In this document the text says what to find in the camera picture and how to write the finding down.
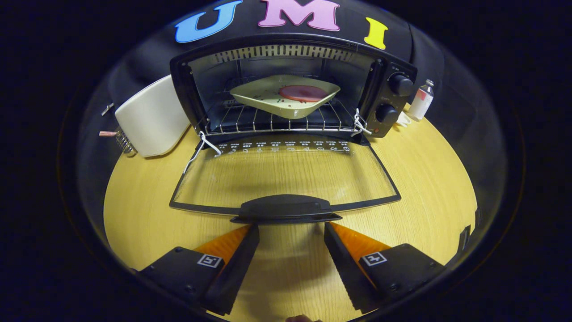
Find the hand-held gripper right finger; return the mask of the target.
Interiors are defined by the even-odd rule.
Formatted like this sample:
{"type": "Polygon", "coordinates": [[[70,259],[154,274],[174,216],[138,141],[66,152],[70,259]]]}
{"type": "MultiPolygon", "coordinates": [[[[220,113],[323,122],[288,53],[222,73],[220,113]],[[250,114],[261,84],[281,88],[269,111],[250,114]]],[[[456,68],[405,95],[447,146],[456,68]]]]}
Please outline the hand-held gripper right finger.
{"type": "Polygon", "coordinates": [[[334,222],[324,242],[353,307],[363,314],[412,295],[447,271],[409,243],[388,246],[334,222]]]}

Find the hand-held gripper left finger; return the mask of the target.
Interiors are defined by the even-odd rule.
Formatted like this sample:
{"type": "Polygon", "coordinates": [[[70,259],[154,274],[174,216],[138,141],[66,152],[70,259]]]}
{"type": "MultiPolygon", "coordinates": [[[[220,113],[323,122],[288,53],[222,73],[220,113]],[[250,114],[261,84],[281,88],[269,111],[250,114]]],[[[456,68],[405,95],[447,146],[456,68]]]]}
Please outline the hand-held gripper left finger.
{"type": "Polygon", "coordinates": [[[230,314],[259,242],[259,226],[245,225],[194,249],[174,247],[139,275],[187,306],[230,314]]]}

